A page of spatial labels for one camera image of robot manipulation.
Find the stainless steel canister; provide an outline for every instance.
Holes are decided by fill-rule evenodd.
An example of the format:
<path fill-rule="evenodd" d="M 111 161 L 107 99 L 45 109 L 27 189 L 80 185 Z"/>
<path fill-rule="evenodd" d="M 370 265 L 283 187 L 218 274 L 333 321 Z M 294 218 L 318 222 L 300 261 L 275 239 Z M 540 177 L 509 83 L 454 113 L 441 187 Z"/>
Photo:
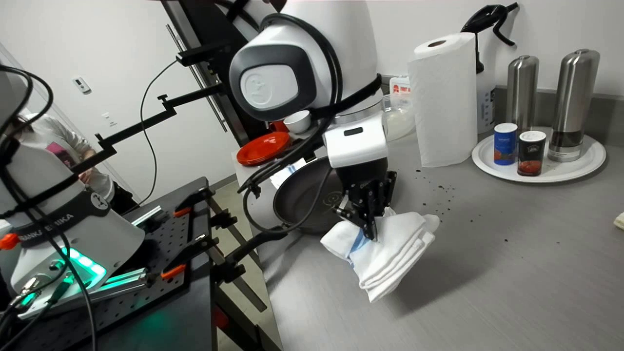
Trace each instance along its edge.
<path fill-rule="evenodd" d="M 560 87 L 554 111 L 550 157 L 575 159 L 599 72 L 597 50 L 575 50 L 561 60 Z"/>
<path fill-rule="evenodd" d="M 507 68 L 507 113 L 521 130 L 534 122 L 538 66 L 536 56 L 519 56 Z"/>

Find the paper towel roll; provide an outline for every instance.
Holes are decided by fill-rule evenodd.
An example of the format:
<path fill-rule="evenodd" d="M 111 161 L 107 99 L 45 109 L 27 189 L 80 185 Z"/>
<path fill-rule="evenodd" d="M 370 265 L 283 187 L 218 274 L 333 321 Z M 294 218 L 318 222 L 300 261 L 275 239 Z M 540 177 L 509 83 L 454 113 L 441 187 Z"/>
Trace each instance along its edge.
<path fill-rule="evenodd" d="M 478 142 L 474 35 L 446 35 L 413 48 L 409 79 L 421 165 L 464 161 Z"/>

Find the black cable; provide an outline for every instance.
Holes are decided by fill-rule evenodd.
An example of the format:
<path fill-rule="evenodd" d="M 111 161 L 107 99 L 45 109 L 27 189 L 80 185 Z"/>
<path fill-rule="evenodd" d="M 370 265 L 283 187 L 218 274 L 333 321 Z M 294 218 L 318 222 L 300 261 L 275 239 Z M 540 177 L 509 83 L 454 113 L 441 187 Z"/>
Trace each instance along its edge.
<path fill-rule="evenodd" d="M 244 194 L 244 198 L 242 198 L 242 208 L 244 208 L 248 220 L 251 222 L 251 226 L 255 226 L 257 230 L 261 230 L 261 233 L 273 233 L 273 235 L 288 233 L 288 232 L 292 232 L 292 230 L 298 230 L 298 228 L 312 216 L 314 206 L 316 206 L 316 202 L 320 200 L 320 194 L 324 193 L 324 187 L 326 187 L 326 183 L 327 183 L 327 179 L 329 179 L 329 173 L 331 173 L 331 169 L 327 169 L 326 175 L 324 175 L 324 179 L 320 181 L 320 185 L 318 185 L 318 189 L 316 189 L 316 193 L 314 193 L 314 196 L 312 196 L 312 204 L 310 204 L 310 208 L 306 210 L 306 214 L 304 214 L 298 222 L 294 222 L 292 226 L 287 226 L 287 228 L 263 228 L 259 222 L 255 222 L 253 216 L 251 216 L 251 212 L 249 212 L 249 193 L 251 193 L 251 191 L 246 191 L 246 194 Z"/>
<path fill-rule="evenodd" d="M 234 3 L 228 1 L 228 0 L 214 0 L 214 3 L 218 3 L 218 5 L 226 7 L 226 9 L 232 9 L 232 7 L 234 7 Z M 257 21 L 249 15 L 249 11 L 242 9 L 238 15 L 240 15 L 240 19 L 244 19 L 251 29 L 259 31 L 259 25 L 257 25 Z"/>
<path fill-rule="evenodd" d="M 6 317 L 10 315 L 10 311 L 14 311 L 29 294 L 37 294 L 43 288 L 51 286 L 53 282 L 56 282 L 62 274 L 64 274 L 66 267 L 62 265 L 62 269 L 47 282 L 35 286 L 33 290 L 29 290 L 27 294 L 21 294 L 17 300 L 12 300 L 10 306 L 4 310 L 2 317 L 0 317 L 0 325 L 4 325 Z"/>
<path fill-rule="evenodd" d="M 62 280 L 54 292 L 51 294 L 51 298 L 47 300 L 45 308 L 41 310 L 39 315 L 35 315 L 35 319 L 31 319 L 25 327 L 19 329 L 19 333 L 15 333 L 10 341 L 6 341 L 2 345 L 2 351 L 10 351 L 33 325 L 37 325 L 45 313 L 62 298 L 62 294 L 68 290 L 70 282 Z"/>
<path fill-rule="evenodd" d="M 148 97 L 154 81 L 156 81 L 164 72 L 168 72 L 175 62 L 177 62 L 177 60 L 171 60 L 171 62 L 170 62 L 166 68 L 162 68 L 162 70 L 152 77 L 152 81 L 146 85 L 146 89 L 144 89 L 144 93 L 142 93 L 142 99 L 140 99 L 140 109 L 138 109 L 140 120 L 144 120 L 144 115 L 142 115 L 144 99 Z M 150 136 L 148 136 L 148 130 L 142 130 L 142 134 L 144 134 L 144 140 L 148 142 L 150 152 L 152 152 L 154 173 L 152 173 L 152 185 L 150 185 L 148 194 L 146 194 L 142 200 L 138 200 L 138 204 L 136 204 L 134 208 L 142 206 L 142 204 L 154 194 L 156 181 L 158 181 L 158 155 L 156 155 L 154 144 L 152 144 L 152 140 L 150 140 Z"/>
<path fill-rule="evenodd" d="M 21 122 L 14 134 L 17 134 L 19 130 L 23 130 L 25 126 L 31 126 L 35 120 L 39 120 L 39 118 L 53 107 L 53 101 L 54 101 L 54 91 L 53 91 L 53 87 L 51 87 L 41 76 L 31 74 L 31 72 L 27 72 L 27 74 L 45 87 L 47 101 L 45 101 L 43 109 L 41 109 L 39 113 L 35 113 L 27 122 Z"/>
<path fill-rule="evenodd" d="M 39 76 L 31 74 L 31 72 L 25 72 L 25 70 L 19 70 L 19 68 L 10 68 L 10 66 L 0 66 L 2 70 L 6 72 L 14 72 L 14 74 L 19 74 L 25 77 L 27 81 L 27 93 L 23 97 L 23 101 L 19 103 L 19 107 L 6 118 L 6 122 L 2 124 L 2 130 L 6 130 L 6 126 L 17 118 L 17 113 L 23 109 L 23 105 L 29 101 L 31 97 L 31 91 L 33 91 L 33 77 L 37 81 L 41 81 L 47 89 L 49 89 L 49 99 L 45 103 L 45 107 L 35 115 L 35 118 L 39 118 L 51 105 L 53 105 L 53 93 L 51 93 L 51 87 L 49 83 L 45 83 L 45 79 L 41 79 Z M 0 169 L 0 177 L 2 177 L 2 183 L 6 185 L 8 193 L 14 196 L 14 200 L 19 204 L 23 204 L 23 200 L 27 200 L 27 194 L 25 191 L 15 183 L 15 179 L 10 175 L 10 171 L 6 167 Z M 66 253 L 58 247 L 58 243 L 54 241 L 53 233 L 47 230 L 45 224 L 39 222 L 37 216 L 45 218 L 43 210 L 39 206 L 33 206 L 31 210 L 23 210 L 25 216 L 35 224 L 39 226 L 39 230 L 43 232 L 43 235 L 51 241 L 51 245 L 56 249 L 56 253 L 62 257 L 62 261 L 66 263 L 66 267 L 72 271 L 72 274 L 76 276 L 76 282 L 82 290 L 82 296 L 86 300 L 86 310 L 88 310 L 88 317 L 90 317 L 90 329 L 92 329 L 92 349 L 97 351 L 97 329 L 95 329 L 95 317 L 93 317 L 93 310 L 92 310 L 92 300 L 90 300 L 90 294 L 86 290 L 86 284 L 84 280 L 80 278 L 74 263 L 70 261 L 68 253 L 70 253 L 70 243 L 66 239 L 66 235 L 62 232 L 58 232 L 64 247 L 66 247 Z"/>
<path fill-rule="evenodd" d="M 21 327 L 10 341 L 6 341 L 0 351 L 10 351 L 33 325 L 37 325 L 37 323 L 45 317 L 45 313 L 47 313 L 51 308 L 53 308 L 53 304 L 45 304 L 45 308 L 41 310 L 41 313 L 35 315 L 35 319 L 31 319 L 29 323 L 25 323 L 25 327 Z"/>
<path fill-rule="evenodd" d="M 25 107 L 25 103 L 31 99 L 33 93 L 33 79 L 25 70 L 14 68 L 14 66 L 4 66 L 0 64 L 0 72 L 10 72 L 10 74 L 17 74 L 25 79 L 25 95 L 23 99 L 17 103 L 15 111 L 10 113 L 10 116 L 2 122 L 0 126 L 0 136 L 4 134 L 4 130 L 10 126 L 12 118 L 17 116 L 17 113 Z"/>
<path fill-rule="evenodd" d="M 23 189 L 15 183 L 15 179 L 10 175 L 8 169 L 0 169 L 0 177 L 8 189 L 8 193 L 14 196 L 14 200 L 19 204 L 27 194 L 23 193 Z M 43 210 L 39 206 L 31 208 L 33 212 L 37 212 L 39 216 L 45 216 Z M 92 351 L 97 351 L 97 329 L 95 329 L 95 317 L 93 317 L 93 308 L 92 308 L 92 298 L 90 292 L 82 280 L 82 276 L 78 274 L 74 263 L 70 261 L 70 241 L 62 232 L 56 232 L 56 226 L 51 224 L 51 230 L 56 232 L 56 235 L 60 235 L 62 245 L 66 247 L 66 251 L 62 251 L 58 247 L 58 243 L 54 241 L 53 233 L 49 232 L 49 228 L 45 224 L 39 222 L 39 218 L 31 212 L 31 210 L 23 210 L 27 214 L 27 218 L 39 226 L 39 230 L 43 232 L 43 235 L 49 239 L 49 243 L 56 249 L 56 253 L 62 257 L 64 265 L 72 271 L 72 274 L 76 276 L 76 282 L 82 290 L 84 302 L 86 302 L 86 311 L 88 311 L 88 319 L 90 319 L 90 331 L 92 331 Z"/>
<path fill-rule="evenodd" d="M 327 60 L 327 68 L 329 68 L 329 77 L 331 77 L 329 107 L 339 103 L 339 99 L 343 95 L 343 72 L 341 72 L 341 64 L 337 60 L 337 54 L 335 54 L 331 42 L 314 25 L 310 25 L 308 21 L 298 19 L 294 15 L 287 15 L 287 13 L 267 15 L 265 21 L 263 21 L 263 27 L 267 27 L 269 23 L 275 23 L 275 21 L 288 21 L 288 23 L 300 27 L 302 31 L 306 31 L 316 40 L 316 44 L 324 52 L 324 56 Z M 271 175 L 277 169 L 285 167 L 290 157 L 298 155 L 300 150 L 310 146 L 314 142 L 314 138 L 318 138 L 322 132 L 326 132 L 327 126 L 331 124 L 333 116 L 335 116 L 333 109 L 326 109 L 326 111 L 327 111 L 327 115 L 324 115 L 322 124 L 312 132 L 312 136 L 308 136 L 304 142 L 300 142 L 300 146 L 292 148 L 287 155 L 283 155 L 283 159 L 279 159 L 275 163 L 269 163 L 269 165 L 257 169 L 255 173 L 251 173 L 251 177 L 246 179 L 244 185 L 238 189 L 238 193 L 248 189 L 251 183 L 259 183 L 259 179 L 265 179 L 267 175 Z"/>

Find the white wall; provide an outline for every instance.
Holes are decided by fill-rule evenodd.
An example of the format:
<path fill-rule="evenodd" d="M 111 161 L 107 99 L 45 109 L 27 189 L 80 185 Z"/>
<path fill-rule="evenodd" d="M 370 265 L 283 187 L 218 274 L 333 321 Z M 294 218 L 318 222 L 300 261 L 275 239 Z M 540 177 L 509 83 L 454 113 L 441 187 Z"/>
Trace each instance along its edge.
<path fill-rule="evenodd" d="M 90 138 L 138 120 L 146 83 L 177 52 L 166 23 L 154 0 L 0 0 L 0 42 L 54 87 L 56 105 Z M 78 91 L 76 76 L 88 79 L 90 95 Z M 175 97 L 197 87 L 187 68 L 173 66 L 152 87 L 146 116 L 162 109 L 156 95 Z M 150 128 L 160 159 L 156 194 L 197 175 L 218 181 L 234 173 L 234 136 L 222 132 L 209 103 L 179 111 Z M 111 165 L 138 196 L 148 191 L 152 157 L 142 136 L 121 144 Z"/>
<path fill-rule="evenodd" d="M 368 0 L 380 72 L 405 74 L 413 46 L 456 33 L 491 0 Z M 540 58 L 540 89 L 556 89 L 561 56 L 575 48 L 602 54 L 597 93 L 624 95 L 624 1 L 622 0 L 519 0 L 521 11 L 505 25 L 517 48 L 491 31 L 482 35 L 482 58 L 489 77 L 505 85 L 507 64 L 521 54 Z"/>

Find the round tray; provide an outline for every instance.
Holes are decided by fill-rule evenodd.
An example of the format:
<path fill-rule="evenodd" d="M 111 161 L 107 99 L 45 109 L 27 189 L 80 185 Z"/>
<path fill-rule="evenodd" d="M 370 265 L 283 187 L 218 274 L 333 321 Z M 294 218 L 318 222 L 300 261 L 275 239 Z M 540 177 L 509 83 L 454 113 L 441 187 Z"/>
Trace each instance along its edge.
<path fill-rule="evenodd" d="M 538 177 L 524 177 L 517 173 L 517 163 L 497 165 L 493 163 L 493 136 L 483 138 L 472 150 L 472 161 L 485 173 L 519 183 L 561 183 L 585 177 L 597 171 L 606 159 L 606 150 L 600 142 L 591 136 L 581 140 L 581 155 L 573 161 L 556 161 L 546 157 L 544 169 Z"/>

